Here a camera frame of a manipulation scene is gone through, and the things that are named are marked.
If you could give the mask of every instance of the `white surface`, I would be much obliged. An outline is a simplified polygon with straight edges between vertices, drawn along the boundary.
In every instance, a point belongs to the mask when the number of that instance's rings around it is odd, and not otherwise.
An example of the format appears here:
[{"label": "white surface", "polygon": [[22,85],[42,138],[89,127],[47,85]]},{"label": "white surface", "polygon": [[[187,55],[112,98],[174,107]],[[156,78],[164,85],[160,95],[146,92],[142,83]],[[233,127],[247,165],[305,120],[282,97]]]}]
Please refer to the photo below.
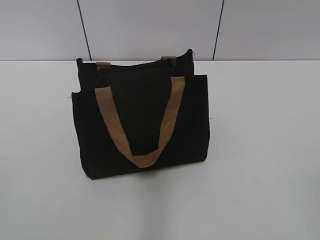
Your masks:
[{"label": "white surface", "polygon": [[76,0],[1,0],[0,60],[88,59]]},{"label": "white surface", "polygon": [[319,60],[319,0],[226,0],[216,60]]},{"label": "white surface", "polygon": [[76,63],[0,62],[0,239],[319,239],[319,68],[196,62],[207,160],[92,181],[68,98]]},{"label": "white surface", "polygon": [[80,0],[93,60],[211,60],[222,0]]}]

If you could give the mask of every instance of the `wall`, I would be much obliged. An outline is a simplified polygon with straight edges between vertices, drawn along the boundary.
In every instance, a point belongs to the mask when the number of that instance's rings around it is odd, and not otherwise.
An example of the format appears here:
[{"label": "wall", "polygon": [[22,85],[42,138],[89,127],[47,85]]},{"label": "wall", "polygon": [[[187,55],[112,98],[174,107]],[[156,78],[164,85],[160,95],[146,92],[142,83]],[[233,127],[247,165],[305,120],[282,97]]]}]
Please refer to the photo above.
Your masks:
[{"label": "wall", "polygon": [[317,0],[79,0],[79,6],[77,0],[0,0],[0,5],[4,61],[144,61],[189,48],[195,60],[212,60],[214,52],[215,60],[320,59]]}]

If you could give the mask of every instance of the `tan handle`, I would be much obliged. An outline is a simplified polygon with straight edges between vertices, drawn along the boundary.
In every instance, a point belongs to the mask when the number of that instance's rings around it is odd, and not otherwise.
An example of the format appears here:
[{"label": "tan handle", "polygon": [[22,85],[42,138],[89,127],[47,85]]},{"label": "tan handle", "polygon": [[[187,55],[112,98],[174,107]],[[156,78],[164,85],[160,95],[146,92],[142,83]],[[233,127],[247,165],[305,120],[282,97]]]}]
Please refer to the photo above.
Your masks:
[{"label": "tan handle", "polygon": [[105,61],[97,61],[95,63],[96,70],[99,71],[100,69],[109,69],[111,68],[111,63],[110,62],[105,62]]},{"label": "tan handle", "polygon": [[171,95],[165,107],[161,122],[158,149],[146,155],[136,156],[132,155],[127,136],[121,125],[111,87],[96,88],[94,90],[102,118],[116,148],[139,168],[150,167],[156,163],[174,131],[182,95],[185,89],[185,77],[171,77],[171,85]]}]

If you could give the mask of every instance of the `black canvas bag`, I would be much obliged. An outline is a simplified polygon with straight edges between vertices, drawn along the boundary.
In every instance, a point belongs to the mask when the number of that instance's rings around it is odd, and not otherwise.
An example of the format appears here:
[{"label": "black canvas bag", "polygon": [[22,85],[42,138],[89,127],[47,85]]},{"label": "black canvas bag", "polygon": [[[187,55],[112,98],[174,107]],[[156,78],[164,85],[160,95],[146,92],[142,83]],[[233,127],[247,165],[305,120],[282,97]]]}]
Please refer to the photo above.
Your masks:
[{"label": "black canvas bag", "polygon": [[[141,64],[130,66],[129,71],[120,67],[111,74],[101,71],[92,89],[72,93],[81,165],[88,177],[206,159],[210,139],[207,76],[193,75],[193,62],[181,63],[164,69]],[[176,76],[177,64],[189,74]]]}]

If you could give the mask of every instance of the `white tabletop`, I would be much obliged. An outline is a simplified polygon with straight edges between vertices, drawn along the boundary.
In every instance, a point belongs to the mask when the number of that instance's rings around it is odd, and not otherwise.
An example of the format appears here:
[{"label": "white tabletop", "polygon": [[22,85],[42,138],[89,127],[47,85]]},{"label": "white tabletop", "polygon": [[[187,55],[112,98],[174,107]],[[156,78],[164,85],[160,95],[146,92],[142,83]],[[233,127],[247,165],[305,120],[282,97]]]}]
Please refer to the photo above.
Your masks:
[{"label": "white tabletop", "polygon": [[1,61],[0,239],[318,240],[320,61],[195,72],[208,75],[206,161],[92,181],[69,98],[76,63]]}]

